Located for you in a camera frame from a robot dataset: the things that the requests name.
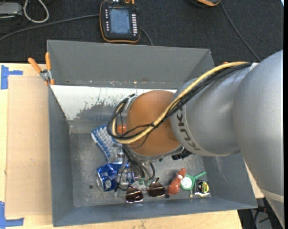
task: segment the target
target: wooden table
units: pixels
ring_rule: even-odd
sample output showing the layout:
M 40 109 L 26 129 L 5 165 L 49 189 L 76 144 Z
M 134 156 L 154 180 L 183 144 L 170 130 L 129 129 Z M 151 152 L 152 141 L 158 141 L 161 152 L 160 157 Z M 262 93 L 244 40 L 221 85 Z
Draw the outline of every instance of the wooden table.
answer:
M 31 75 L 32 77 L 39 78 L 39 74 L 29 64 L 11 64 L 0 63 L 0 76 L 1 65 L 9 67 L 9 70 L 22 70 L 25 75 Z M 45 87 L 43 81 L 41 81 L 41 87 Z M 0 89 L 0 201 L 5 202 L 5 187 L 6 187 L 6 155 L 7 155 L 7 123 L 8 115 L 8 91 Z M 257 188 L 253 177 L 250 176 L 253 181 L 253 188 L 257 198 L 262 198 L 263 195 Z M 50 229 L 52 226 L 51 214 L 36 214 L 36 215 L 23 215 L 25 218 L 24 229 Z M 241 223 L 236 210 L 234 211 L 221 211 L 221 212 L 208 212 L 201 214 L 191 214 L 183 216 L 171 216 L 153 219 L 138 219 L 129 221 L 109 222 L 109 223 L 97 223 L 91 225 L 79 225 L 62 227 L 63 229 L 100 229 L 100 228 L 112 228 L 116 229 L 136 229 L 136 228 L 168 228 L 168 229 L 190 229 L 190 228 L 205 228 L 205 229 L 241 229 Z

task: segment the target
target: cardboard sheet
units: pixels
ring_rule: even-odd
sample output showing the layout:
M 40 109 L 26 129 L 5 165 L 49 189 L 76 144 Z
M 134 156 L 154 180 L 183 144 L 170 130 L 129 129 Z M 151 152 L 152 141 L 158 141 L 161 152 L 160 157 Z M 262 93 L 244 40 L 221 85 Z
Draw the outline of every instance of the cardboard sheet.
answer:
M 9 77 L 6 217 L 51 214 L 47 86 Z

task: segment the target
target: red figurine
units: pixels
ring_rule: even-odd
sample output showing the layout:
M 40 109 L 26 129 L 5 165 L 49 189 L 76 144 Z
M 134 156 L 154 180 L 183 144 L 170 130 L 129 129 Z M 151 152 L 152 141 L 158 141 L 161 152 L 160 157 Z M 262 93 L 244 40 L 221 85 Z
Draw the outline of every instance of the red figurine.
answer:
M 180 190 L 181 180 L 185 177 L 186 169 L 182 168 L 176 175 L 176 177 L 172 180 L 170 185 L 167 188 L 167 195 L 175 195 Z

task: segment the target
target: bin floor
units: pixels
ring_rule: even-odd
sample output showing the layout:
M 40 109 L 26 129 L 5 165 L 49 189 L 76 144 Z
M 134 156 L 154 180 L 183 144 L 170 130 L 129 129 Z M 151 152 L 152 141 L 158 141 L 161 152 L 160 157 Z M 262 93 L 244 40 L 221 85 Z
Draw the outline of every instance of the bin floor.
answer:
M 72 133 L 70 139 L 74 206 L 86 207 L 125 203 L 125 191 L 120 190 L 118 195 L 115 195 L 114 191 L 104 192 L 98 188 L 96 169 L 105 164 L 107 160 L 99 147 L 95 145 L 91 135 L 88 133 Z M 168 156 L 163 158 L 162 161 L 153 162 L 153 164 L 155 177 L 159 177 L 159 182 L 164 186 L 170 184 L 170 181 L 181 168 L 186 168 L 187 174 L 191 176 L 204 171 L 203 160 L 199 155 L 190 155 L 179 160 L 173 160 L 171 156 Z M 169 199 L 190 198 L 190 194 L 190 191 L 180 189 L 178 194 L 171 196 Z M 158 199 L 165 198 L 151 198 L 144 195 L 143 203 Z

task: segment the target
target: yellow cable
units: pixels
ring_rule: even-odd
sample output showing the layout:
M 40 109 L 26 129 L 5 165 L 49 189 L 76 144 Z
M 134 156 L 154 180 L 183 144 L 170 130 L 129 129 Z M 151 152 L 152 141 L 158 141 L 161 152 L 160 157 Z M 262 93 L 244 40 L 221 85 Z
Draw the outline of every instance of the yellow cable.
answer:
M 155 126 L 157 126 L 166 116 L 166 114 L 168 113 L 168 111 L 170 111 L 171 109 L 173 109 L 177 104 L 178 104 L 178 100 L 180 100 L 181 98 L 183 98 L 190 90 L 192 90 L 193 87 L 195 87 L 200 81 L 202 81 L 204 78 L 210 76 L 211 74 L 222 70 L 224 68 L 229 68 L 229 67 L 233 67 L 233 66 L 237 66 L 237 65 L 241 65 L 241 64 L 245 64 L 248 62 L 231 62 L 231 63 L 225 63 L 222 65 L 219 65 L 217 67 L 214 67 L 213 69 L 207 71 L 206 73 L 204 73 L 203 75 L 201 75 L 200 77 L 198 77 L 195 81 L 193 81 L 189 86 L 187 86 L 170 104 L 169 106 L 163 111 L 163 113 L 152 123 L 151 126 L 148 126 L 146 129 L 144 129 L 144 131 L 140 134 L 138 134 L 136 137 L 130 138 L 130 139 L 120 139 L 120 138 L 116 138 L 116 140 L 122 144 L 131 144 L 135 141 L 138 141 L 139 139 L 141 139 L 142 137 L 144 137 L 145 135 L 147 135 L 151 130 L 153 130 L 153 128 Z M 114 120 L 113 124 L 112 124 L 112 132 L 114 135 L 116 135 L 116 130 L 115 130 L 115 124 L 116 124 L 116 119 Z

